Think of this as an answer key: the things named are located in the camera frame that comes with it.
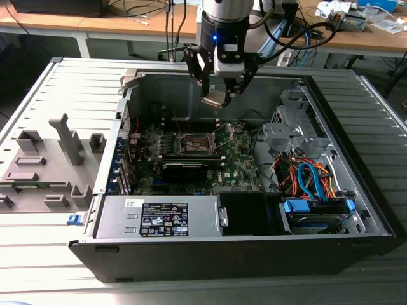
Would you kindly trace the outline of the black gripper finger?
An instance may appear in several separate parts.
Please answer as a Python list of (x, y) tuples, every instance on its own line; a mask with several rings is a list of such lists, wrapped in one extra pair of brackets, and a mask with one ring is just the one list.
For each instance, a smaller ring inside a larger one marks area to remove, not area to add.
[(188, 72), (201, 86), (200, 96), (204, 98), (209, 92), (209, 77), (213, 71), (213, 54), (202, 46), (192, 44), (185, 48), (183, 53)]
[(222, 107), (227, 107), (236, 94), (242, 94), (257, 73), (257, 54), (244, 55), (244, 71), (238, 78), (224, 78), (226, 93)]

